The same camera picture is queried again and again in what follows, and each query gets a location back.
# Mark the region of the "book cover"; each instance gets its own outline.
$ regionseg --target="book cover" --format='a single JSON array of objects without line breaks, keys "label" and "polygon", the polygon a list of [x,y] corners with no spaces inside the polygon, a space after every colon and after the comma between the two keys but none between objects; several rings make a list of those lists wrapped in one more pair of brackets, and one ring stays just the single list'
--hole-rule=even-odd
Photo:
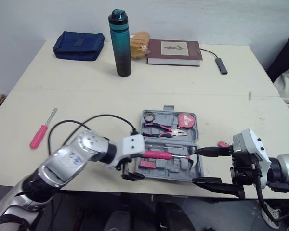
[{"label": "book cover", "polygon": [[156,59],[164,59],[166,60],[165,62],[174,59],[178,60],[179,64],[182,63],[179,60],[198,60],[199,62],[202,60],[199,43],[196,41],[151,39],[149,41],[149,50],[150,53],[147,55],[148,64],[150,64],[150,60]]}]

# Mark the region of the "black wire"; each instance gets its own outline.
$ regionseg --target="black wire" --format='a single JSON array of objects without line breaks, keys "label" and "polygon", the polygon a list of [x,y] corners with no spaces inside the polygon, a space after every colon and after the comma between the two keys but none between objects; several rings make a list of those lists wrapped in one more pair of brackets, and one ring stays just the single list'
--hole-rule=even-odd
[{"label": "black wire", "polygon": [[202,49],[202,48],[200,48],[200,49],[203,50],[203,51],[206,51],[206,52],[209,52],[209,53],[213,54],[213,55],[218,59],[218,57],[217,57],[217,55],[216,55],[215,53],[213,53],[213,52],[211,52],[211,51],[208,51],[208,50],[206,50],[206,49]]},{"label": "black wire", "polygon": [[[124,118],[122,118],[122,117],[120,117],[120,116],[112,115],[112,114],[101,114],[101,115],[93,116],[93,117],[87,119],[86,121],[84,121],[83,124],[89,122],[89,121],[92,120],[92,119],[95,119],[95,118],[97,118],[97,117],[103,117],[103,116],[114,117],[114,118],[123,120],[125,123],[129,124],[129,125],[132,127],[133,132],[136,131],[136,128],[133,126],[133,124],[131,124],[130,121],[128,121],[128,120],[126,120],[126,119],[124,119]],[[69,137],[66,139],[66,141],[64,141],[63,145],[66,145],[66,143],[68,142],[68,140],[75,134],[75,132],[76,132],[80,127],[81,127],[81,126],[79,126],[78,128],[76,128],[76,129],[69,135]]]},{"label": "black wire", "polygon": [[277,219],[274,219],[273,215],[270,213],[270,211],[268,210],[268,208],[266,207],[264,200],[263,200],[263,196],[262,196],[262,190],[261,190],[261,182],[260,182],[260,176],[256,176],[256,191],[257,191],[257,196],[258,196],[258,202],[260,207],[262,208],[262,210],[266,213],[266,215],[269,217],[269,219],[273,222],[280,222],[286,218],[289,217],[289,213],[279,217]]},{"label": "black wire", "polygon": [[63,201],[63,196],[64,196],[64,195],[61,195],[59,204],[58,204],[58,206],[57,206],[57,208],[56,208],[55,211],[54,211],[54,202],[53,202],[53,199],[52,199],[52,201],[51,201],[51,203],[52,203],[52,218],[51,218],[51,221],[50,221],[50,224],[49,224],[49,226],[48,226],[47,231],[53,231],[54,220],[55,220],[55,218],[56,218],[56,216],[57,216],[57,214],[58,214],[58,212],[59,212],[60,206],[61,206],[62,201]]},{"label": "black wire", "polygon": [[54,215],[54,202],[53,202],[53,199],[51,201],[51,218],[50,218],[50,222],[49,222],[49,226],[48,226],[48,229],[47,231],[50,231],[51,230],[51,226],[52,226],[52,222],[53,222],[53,215]]},{"label": "black wire", "polygon": [[48,144],[47,144],[48,145],[48,155],[52,154],[51,149],[50,149],[50,137],[52,135],[52,132],[57,126],[59,126],[60,124],[63,124],[63,123],[75,123],[75,124],[79,124],[80,125],[77,129],[79,129],[80,127],[85,127],[86,129],[91,130],[86,125],[84,125],[83,123],[81,123],[79,121],[76,121],[76,120],[63,120],[63,121],[60,121],[59,123],[57,123],[57,124],[55,124],[53,126],[53,128],[50,130],[50,132],[48,134]]}]

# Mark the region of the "tool case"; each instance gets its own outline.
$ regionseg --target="tool case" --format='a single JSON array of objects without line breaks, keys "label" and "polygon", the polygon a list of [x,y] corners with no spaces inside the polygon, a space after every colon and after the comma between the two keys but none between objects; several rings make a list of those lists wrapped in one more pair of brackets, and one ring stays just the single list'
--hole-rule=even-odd
[{"label": "tool case", "polygon": [[[198,149],[198,146],[194,144],[198,140],[197,118],[194,113],[175,112],[174,106],[172,105],[165,105],[163,111],[143,110],[140,120],[141,134],[143,132],[152,134],[161,133],[157,128],[144,127],[144,124],[147,123],[144,115],[147,113],[154,114],[155,118],[152,123],[172,126],[174,129],[178,127],[178,115],[181,113],[190,114],[194,118],[195,124],[189,129],[180,128],[187,132],[187,135],[185,136],[172,136],[171,138],[144,136],[146,151],[168,152],[174,155],[187,156],[192,154],[189,152],[190,147]],[[188,161],[186,158],[174,157],[173,159],[165,160],[138,157],[136,160],[135,172],[148,178],[179,181],[191,181],[195,177],[203,176],[201,156],[198,156],[195,167],[191,168],[191,166],[191,161]]]}]

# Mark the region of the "teal water bottle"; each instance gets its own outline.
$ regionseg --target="teal water bottle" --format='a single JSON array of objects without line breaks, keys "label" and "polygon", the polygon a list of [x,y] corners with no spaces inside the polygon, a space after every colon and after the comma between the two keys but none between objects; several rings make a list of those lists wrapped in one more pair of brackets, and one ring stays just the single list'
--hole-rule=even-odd
[{"label": "teal water bottle", "polygon": [[131,74],[131,49],[128,17],[124,10],[115,9],[108,17],[112,48],[117,73],[126,77]]}]

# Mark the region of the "pink handle grip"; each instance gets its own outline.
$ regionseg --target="pink handle grip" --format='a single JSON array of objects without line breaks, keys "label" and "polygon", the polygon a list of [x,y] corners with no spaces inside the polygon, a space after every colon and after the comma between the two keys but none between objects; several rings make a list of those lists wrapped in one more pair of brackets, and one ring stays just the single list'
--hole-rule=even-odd
[{"label": "pink handle grip", "polygon": [[159,151],[146,151],[144,156],[142,157],[169,160],[172,159],[172,153],[159,152]]},{"label": "pink handle grip", "polygon": [[31,143],[30,143],[30,148],[36,149],[38,148],[39,144],[41,143],[43,137],[45,136],[45,133],[47,131],[48,127],[46,125],[42,125],[38,132],[35,134],[33,137]]}]

